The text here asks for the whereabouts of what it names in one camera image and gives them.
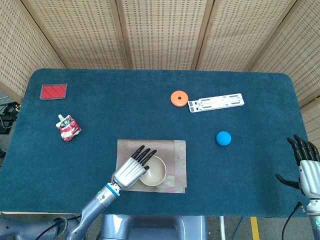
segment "table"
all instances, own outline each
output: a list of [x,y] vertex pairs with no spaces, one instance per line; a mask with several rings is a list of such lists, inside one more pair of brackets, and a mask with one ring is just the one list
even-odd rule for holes
[[[40,100],[42,84],[67,83],[67,96]],[[239,107],[190,113],[190,100],[241,93]],[[64,142],[58,114],[82,132]],[[229,146],[216,143],[228,131]],[[286,138],[306,138],[290,78],[281,73],[39,69],[33,73],[0,172],[0,211],[80,213],[115,170],[117,139],[185,140],[185,194],[121,192],[109,214],[287,217],[300,191]]]

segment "orange ring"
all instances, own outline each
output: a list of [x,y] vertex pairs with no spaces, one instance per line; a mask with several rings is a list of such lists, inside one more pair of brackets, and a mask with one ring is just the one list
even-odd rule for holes
[[174,91],[171,94],[171,102],[177,107],[183,107],[188,103],[189,97],[184,91]]

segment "robotic hand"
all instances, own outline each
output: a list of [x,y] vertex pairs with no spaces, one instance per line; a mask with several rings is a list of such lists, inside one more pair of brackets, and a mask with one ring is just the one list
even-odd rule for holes
[[307,211],[311,222],[315,240],[320,240],[320,155],[318,149],[311,142],[307,142],[298,135],[293,140],[287,138],[291,144],[296,164],[299,169],[299,182],[284,179],[276,174],[276,178],[284,185],[301,189],[302,194],[309,198]]
[[74,216],[60,217],[51,222],[22,223],[7,217],[0,217],[0,240],[15,237],[17,240],[52,240],[60,233],[66,240],[84,240],[88,227],[105,211],[105,209],[120,196],[119,192],[130,188],[146,172],[149,167],[144,165],[157,152],[139,147],[135,153],[117,169],[96,196],[82,209],[81,221]]

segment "white bowl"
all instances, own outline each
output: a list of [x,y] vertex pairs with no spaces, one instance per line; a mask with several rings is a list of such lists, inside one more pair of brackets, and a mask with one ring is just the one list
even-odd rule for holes
[[167,174],[167,168],[160,157],[152,156],[149,161],[146,162],[144,167],[145,166],[149,166],[149,170],[140,177],[141,182],[147,186],[154,187],[164,181]]

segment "red rectangle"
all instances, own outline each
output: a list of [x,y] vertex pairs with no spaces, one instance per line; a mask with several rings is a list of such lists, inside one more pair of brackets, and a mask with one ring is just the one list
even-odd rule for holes
[[67,84],[48,84],[42,85],[40,99],[53,100],[64,99],[67,94]]

